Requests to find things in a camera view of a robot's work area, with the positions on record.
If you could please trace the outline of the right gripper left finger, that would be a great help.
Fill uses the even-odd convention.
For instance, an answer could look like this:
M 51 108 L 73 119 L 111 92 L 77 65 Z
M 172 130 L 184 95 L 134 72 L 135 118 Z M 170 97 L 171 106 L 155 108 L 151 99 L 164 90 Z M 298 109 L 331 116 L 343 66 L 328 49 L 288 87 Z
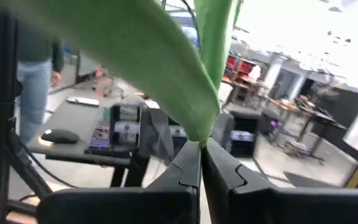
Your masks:
M 201 151 L 188 141 L 147 187 L 61 190 L 43 199 L 37 221 L 44 224 L 200 222 Z

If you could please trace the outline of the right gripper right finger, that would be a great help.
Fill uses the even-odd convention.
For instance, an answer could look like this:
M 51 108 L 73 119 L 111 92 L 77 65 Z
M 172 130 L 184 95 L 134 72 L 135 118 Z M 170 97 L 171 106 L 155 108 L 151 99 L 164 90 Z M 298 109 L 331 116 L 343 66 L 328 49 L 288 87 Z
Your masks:
M 212 223 L 358 224 L 358 190 L 278 187 L 212 138 L 202 170 Z

